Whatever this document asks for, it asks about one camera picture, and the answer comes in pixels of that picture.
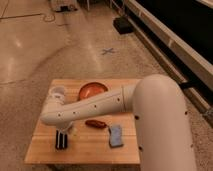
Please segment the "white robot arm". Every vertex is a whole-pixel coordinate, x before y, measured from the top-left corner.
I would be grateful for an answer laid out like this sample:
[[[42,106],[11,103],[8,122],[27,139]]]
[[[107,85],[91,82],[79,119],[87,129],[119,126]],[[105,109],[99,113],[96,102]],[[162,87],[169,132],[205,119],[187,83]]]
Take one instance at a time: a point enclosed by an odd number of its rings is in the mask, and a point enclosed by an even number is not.
[[[40,120],[64,131],[73,121],[121,113],[133,115],[141,171],[197,171],[185,97],[166,75],[149,75],[71,104],[52,90]]]

